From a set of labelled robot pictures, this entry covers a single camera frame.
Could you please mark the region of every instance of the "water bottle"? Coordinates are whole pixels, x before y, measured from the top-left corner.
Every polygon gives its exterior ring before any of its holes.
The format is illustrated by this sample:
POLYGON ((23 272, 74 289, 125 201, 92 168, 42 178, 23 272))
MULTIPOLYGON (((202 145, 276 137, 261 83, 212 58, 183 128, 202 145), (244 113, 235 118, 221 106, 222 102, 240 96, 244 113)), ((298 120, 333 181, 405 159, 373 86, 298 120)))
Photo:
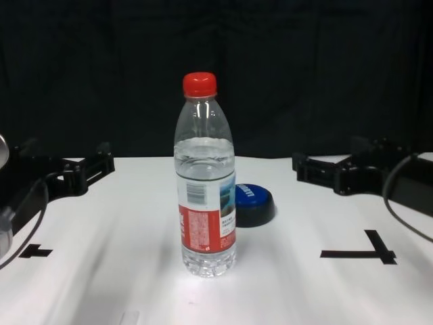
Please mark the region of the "water bottle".
POLYGON ((219 276, 236 253, 233 140, 212 73, 187 74, 183 92, 175 133, 182 257, 192 274, 219 276))

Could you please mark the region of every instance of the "red bottle cap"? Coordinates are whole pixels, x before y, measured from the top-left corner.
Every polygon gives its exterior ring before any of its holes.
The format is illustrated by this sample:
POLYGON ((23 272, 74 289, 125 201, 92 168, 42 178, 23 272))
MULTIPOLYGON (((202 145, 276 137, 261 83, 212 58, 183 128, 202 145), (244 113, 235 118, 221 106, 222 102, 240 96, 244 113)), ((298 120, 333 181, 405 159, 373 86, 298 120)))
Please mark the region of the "red bottle cap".
POLYGON ((186 97, 209 97, 217 93, 217 79, 210 72, 193 72, 183 77, 186 97))

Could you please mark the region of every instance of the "water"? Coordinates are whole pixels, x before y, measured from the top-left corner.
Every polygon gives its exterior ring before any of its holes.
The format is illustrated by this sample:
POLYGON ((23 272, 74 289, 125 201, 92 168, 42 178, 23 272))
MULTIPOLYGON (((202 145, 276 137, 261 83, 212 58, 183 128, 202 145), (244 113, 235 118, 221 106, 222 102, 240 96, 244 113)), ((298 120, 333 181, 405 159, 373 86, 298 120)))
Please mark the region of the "water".
MULTIPOLYGON (((214 180, 233 173, 233 144, 226 139, 193 137, 175 145, 176 172, 186 178, 214 180)), ((218 276, 235 262, 235 244, 220 253, 197 253, 182 247, 183 262, 195 275, 218 276)))

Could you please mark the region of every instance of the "blue lid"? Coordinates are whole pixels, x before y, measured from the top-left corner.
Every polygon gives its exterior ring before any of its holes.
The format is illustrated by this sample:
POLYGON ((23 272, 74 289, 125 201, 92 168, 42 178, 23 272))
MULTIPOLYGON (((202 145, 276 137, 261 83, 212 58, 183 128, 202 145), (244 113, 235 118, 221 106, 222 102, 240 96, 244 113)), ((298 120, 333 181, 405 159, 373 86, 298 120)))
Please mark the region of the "blue lid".
POLYGON ((257 207, 266 203, 269 192, 258 185, 236 185, 236 207, 257 207))

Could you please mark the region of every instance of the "white table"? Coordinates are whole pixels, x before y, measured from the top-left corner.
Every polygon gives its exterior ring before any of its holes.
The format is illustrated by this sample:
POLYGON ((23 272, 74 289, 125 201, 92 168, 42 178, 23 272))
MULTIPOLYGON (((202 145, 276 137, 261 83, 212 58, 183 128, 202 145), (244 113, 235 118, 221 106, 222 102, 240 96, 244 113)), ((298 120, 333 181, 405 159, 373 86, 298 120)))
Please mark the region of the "white table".
MULTIPOLYGON (((30 241, 46 258, 0 271, 1 325, 431 324, 433 244, 397 223, 378 196, 342 197, 296 181, 290 159, 237 158, 237 182, 269 189, 277 215, 237 229, 237 265, 190 275, 172 158, 117 158, 116 172, 78 198, 49 204, 30 241), (397 265, 321 259, 322 250, 372 251, 377 230, 397 265)), ((393 204, 433 236, 433 219, 393 204)), ((34 225, 16 237, 12 251, 34 225)))

